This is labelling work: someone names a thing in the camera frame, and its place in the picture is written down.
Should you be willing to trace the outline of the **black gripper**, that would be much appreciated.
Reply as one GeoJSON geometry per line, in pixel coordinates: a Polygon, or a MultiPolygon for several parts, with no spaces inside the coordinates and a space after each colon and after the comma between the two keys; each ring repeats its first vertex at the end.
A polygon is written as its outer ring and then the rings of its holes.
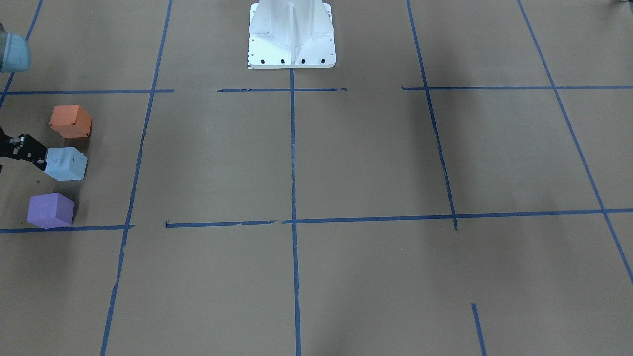
{"type": "Polygon", "coordinates": [[[14,153],[14,146],[10,142],[13,138],[8,136],[0,127],[0,157],[23,160],[35,165],[40,171],[47,167],[48,148],[34,139],[31,135],[21,134],[18,137],[18,155],[14,153]]]}

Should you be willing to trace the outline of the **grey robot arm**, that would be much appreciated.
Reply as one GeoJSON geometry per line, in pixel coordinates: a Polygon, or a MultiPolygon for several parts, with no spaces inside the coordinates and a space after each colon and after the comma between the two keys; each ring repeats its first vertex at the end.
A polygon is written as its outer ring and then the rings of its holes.
{"type": "MultiPolygon", "coordinates": [[[[0,25],[0,67],[2,73],[25,72],[30,68],[30,48],[18,33],[8,32],[0,25]]],[[[31,135],[13,138],[0,129],[0,156],[30,162],[40,171],[47,167],[48,148],[31,135]]]]}

